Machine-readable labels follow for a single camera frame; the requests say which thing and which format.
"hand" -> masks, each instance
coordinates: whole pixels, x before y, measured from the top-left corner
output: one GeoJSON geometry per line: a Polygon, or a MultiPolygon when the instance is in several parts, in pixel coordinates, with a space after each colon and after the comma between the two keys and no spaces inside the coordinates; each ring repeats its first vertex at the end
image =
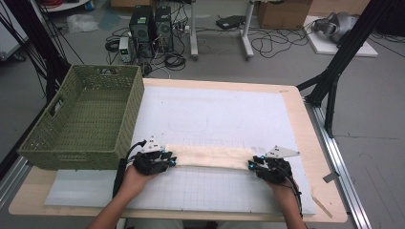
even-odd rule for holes
{"type": "Polygon", "coordinates": [[[129,199],[136,197],[143,190],[146,183],[157,175],[146,176],[137,171],[130,165],[125,171],[124,180],[119,188],[118,195],[125,196],[129,199]]]}

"black stand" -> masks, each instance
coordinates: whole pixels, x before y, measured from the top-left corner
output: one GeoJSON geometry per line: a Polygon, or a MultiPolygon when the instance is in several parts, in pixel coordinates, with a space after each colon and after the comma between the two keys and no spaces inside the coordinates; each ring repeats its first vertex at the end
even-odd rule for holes
{"type": "Polygon", "coordinates": [[[330,138],[333,138],[332,122],[339,77],[395,1],[397,0],[371,0],[328,67],[321,74],[297,86],[298,90],[302,91],[316,84],[310,95],[305,97],[306,101],[314,107],[320,107],[322,100],[327,94],[329,95],[325,129],[330,138]]]}

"basket handle hole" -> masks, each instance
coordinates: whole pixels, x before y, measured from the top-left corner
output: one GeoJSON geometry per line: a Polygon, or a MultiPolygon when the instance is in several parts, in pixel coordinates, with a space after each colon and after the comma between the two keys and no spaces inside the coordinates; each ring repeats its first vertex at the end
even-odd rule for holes
{"type": "Polygon", "coordinates": [[[118,74],[118,69],[97,69],[99,74],[118,74]]]}
{"type": "Polygon", "coordinates": [[[56,115],[56,113],[60,110],[60,108],[62,107],[62,105],[63,105],[63,98],[62,97],[59,97],[57,100],[56,100],[56,102],[53,104],[53,106],[51,107],[51,111],[50,111],[50,114],[51,114],[51,116],[55,116],[56,115]]]}

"wooden board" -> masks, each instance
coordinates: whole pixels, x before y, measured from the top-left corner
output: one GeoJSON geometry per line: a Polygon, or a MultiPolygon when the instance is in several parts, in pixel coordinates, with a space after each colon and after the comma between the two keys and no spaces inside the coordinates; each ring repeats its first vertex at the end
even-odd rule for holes
{"type": "MultiPolygon", "coordinates": [[[[145,86],[189,89],[218,89],[281,94],[291,124],[297,147],[301,152],[317,214],[304,217],[304,221],[344,222],[346,210],[334,181],[326,183],[323,177],[330,173],[328,163],[298,90],[293,86],[225,83],[208,81],[144,79],[145,86]]],[[[44,201],[50,192],[56,171],[32,168],[10,206],[11,214],[36,216],[96,216],[100,208],[46,207],[44,201]]],[[[267,214],[210,213],[185,211],[127,210],[125,218],[150,219],[212,219],[212,220],[262,220],[283,221],[282,217],[267,214]]]]}

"black pole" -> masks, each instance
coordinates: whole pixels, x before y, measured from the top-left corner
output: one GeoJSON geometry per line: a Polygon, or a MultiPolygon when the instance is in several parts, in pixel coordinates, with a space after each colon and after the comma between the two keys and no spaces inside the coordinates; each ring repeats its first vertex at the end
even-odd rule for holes
{"type": "Polygon", "coordinates": [[[325,120],[329,137],[333,137],[332,122],[339,77],[395,1],[397,0],[371,0],[328,67],[320,75],[297,86],[298,90],[302,91],[316,84],[306,96],[306,101],[314,107],[320,107],[322,100],[329,95],[325,120]]]}
{"type": "Polygon", "coordinates": [[[26,35],[30,38],[36,51],[47,63],[47,88],[51,89],[47,91],[47,103],[49,103],[56,94],[56,80],[61,84],[71,65],[67,60],[62,58],[52,39],[48,36],[48,33],[33,9],[31,1],[4,0],[4,2],[26,35]]]}

